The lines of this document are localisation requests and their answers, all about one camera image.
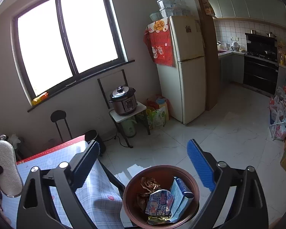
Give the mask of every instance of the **trash bin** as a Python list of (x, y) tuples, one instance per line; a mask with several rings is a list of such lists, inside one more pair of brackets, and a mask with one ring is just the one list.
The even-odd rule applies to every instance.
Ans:
[(95, 140), (100, 145), (100, 153), (103, 154), (106, 151), (106, 146), (102, 141), (101, 137), (98, 135), (98, 132), (94, 129), (89, 130), (85, 133), (85, 141), (90, 142), (91, 140)]
[[(181, 219), (173, 224), (160, 224), (160, 225), (149, 225), (147, 223), (147, 214), (144, 214), (138, 206), (137, 193), (145, 193), (146, 190), (141, 186), (140, 181), (142, 177), (155, 178), (157, 183), (160, 184), (162, 189), (170, 190), (173, 183), (173, 177), (181, 178), (186, 186), (194, 194), (194, 199), (190, 206), (185, 210)], [(199, 209), (199, 188), (194, 177), (184, 169), (171, 165), (157, 165), (149, 167), (138, 174), (136, 174), (130, 182), (127, 184), (126, 189), (123, 194), (123, 207), (125, 213), (129, 219), (136, 225), (144, 229), (173, 229), (193, 218)]]

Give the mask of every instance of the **window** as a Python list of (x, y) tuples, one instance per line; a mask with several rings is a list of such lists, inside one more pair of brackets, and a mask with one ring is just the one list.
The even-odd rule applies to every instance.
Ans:
[(124, 62), (108, 0), (42, 0), (14, 18), (14, 43), (32, 99)]

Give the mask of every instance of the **refrigerator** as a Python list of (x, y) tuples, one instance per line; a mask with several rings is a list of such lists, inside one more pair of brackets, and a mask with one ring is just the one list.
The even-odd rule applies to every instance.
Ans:
[(173, 66), (157, 64), (162, 96), (170, 115), (187, 124), (206, 106), (206, 67), (199, 22), (194, 17), (170, 16)]

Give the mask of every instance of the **window handle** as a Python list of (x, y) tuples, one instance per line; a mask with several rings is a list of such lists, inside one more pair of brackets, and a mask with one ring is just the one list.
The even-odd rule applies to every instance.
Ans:
[(71, 84), (74, 84), (76, 82), (76, 80), (70, 84), (67, 84), (66, 87), (70, 86)]

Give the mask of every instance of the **pressure cooker lid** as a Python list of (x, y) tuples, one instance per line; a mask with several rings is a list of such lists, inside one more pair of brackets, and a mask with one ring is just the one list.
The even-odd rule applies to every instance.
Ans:
[(130, 97), (134, 93), (133, 88), (129, 88), (127, 86), (120, 86), (112, 92), (111, 98), (123, 98), (123, 97)]

